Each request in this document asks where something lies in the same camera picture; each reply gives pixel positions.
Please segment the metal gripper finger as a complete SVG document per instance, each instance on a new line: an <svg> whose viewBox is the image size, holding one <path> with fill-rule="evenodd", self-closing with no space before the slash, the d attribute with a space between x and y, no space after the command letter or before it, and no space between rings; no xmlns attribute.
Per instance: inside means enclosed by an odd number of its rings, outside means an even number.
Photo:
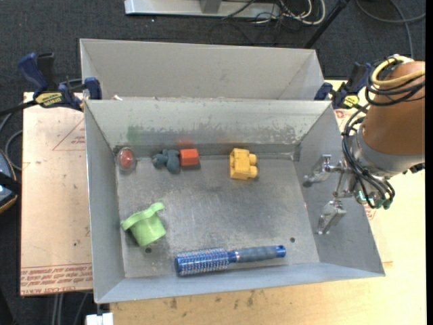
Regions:
<svg viewBox="0 0 433 325"><path fill-rule="evenodd" d="M336 226L341 218L346 215L347 211L344 209L341 200L331 200L323 208L319 218L317 233L327 234L331 227Z"/></svg>
<svg viewBox="0 0 433 325"><path fill-rule="evenodd" d="M311 168L310 173L303 177L302 185L304 187L311 187L314 183L321 183L327 180L331 173L341 172L341 170L341 160L333 163L331 154L322 154Z"/></svg>

